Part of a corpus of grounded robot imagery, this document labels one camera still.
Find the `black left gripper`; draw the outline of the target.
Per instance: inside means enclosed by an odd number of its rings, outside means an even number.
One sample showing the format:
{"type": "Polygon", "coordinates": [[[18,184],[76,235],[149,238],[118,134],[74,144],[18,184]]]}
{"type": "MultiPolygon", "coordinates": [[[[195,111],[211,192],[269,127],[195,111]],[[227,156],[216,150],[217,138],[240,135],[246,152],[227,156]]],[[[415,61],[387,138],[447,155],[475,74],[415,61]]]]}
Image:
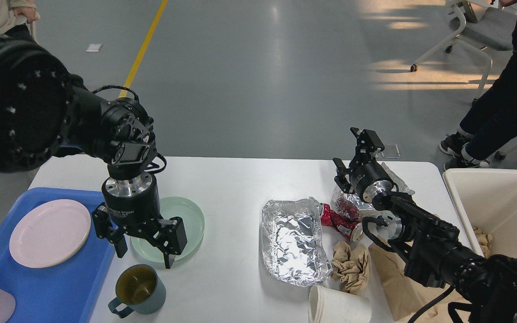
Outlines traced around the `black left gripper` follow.
{"type": "Polygon", "coordinates": [[[182,218],[162,219],[154,175],[141,173],[129,180],[107,178],[102,193],[105,203],[92,212],[95,235],[107,239],[118,258],[123,258],[128,250],[124,235],[158,245],[165,268],[170,269],[175,257],[183,253],[188,239],[182,218]]]}

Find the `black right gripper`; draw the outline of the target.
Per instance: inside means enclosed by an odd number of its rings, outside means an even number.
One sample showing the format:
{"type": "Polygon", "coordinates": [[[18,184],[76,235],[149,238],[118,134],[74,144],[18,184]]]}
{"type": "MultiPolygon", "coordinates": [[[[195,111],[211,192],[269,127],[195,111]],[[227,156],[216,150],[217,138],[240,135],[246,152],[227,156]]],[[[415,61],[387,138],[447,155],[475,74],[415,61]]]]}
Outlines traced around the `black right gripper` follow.
{"type": "Polygon", "coordinates": [[[373,130],[351,127],[350,131],[356,138],[355,156],[349,168],[341,159],[333,158],[337,173],[334,181],[341,192],[352,194],[353,189],[363,202],[371,204],[378,194],[391,192],[394,188],[394,181],[375,158],[385,150],[385,145],[373,130]]]}

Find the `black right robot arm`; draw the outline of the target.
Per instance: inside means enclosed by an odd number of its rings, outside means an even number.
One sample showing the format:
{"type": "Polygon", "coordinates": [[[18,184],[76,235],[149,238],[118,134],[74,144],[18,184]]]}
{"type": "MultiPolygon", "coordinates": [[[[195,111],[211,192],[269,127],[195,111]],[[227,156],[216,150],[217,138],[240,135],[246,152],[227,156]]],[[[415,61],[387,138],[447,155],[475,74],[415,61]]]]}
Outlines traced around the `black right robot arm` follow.
{"type": "Polygon", "coordinates": [[[355,155],[346,167],[334,158],[335,182],[342,192],[354,194],[374,209],[390,211],[399,233],[383,243],[368,228],[369,223],[388,227],[382,217],[364,217],[363,232],[378,247],[398,254],[405,263],[404,275],[427,288],[449,288],[423,306],[411,318],[415,322],[423,313],[452,292],[466,303],[451,302],[448,313],[460,323],[458,311],[470,313],[470,323],[517,323],[517,259],[493,255],[486,259],[463,246],[459,229],[425,211],[398,186],[377,163],[376,155],[385,147],[375,131],[351,127],[357,139],[355,155]]]}

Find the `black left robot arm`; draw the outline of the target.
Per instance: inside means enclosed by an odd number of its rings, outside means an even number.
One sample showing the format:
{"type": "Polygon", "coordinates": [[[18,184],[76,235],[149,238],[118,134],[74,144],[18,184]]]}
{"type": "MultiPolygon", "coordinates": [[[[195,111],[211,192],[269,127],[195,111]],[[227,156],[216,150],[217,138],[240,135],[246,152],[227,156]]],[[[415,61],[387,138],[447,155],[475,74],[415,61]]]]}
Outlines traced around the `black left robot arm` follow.
{"type": "Polygon", "coordinates": [[[133,98],[105,100],[33,41],[0,35],[0,172],[30,171],[51,157],[84,153],[103,160],[104,202],[92,213],[97,237],[127,252],[126,236],[157,248],[166,268],[187,245],[180,217],[160,213],[162,168],[153,119],[133,98]]]}

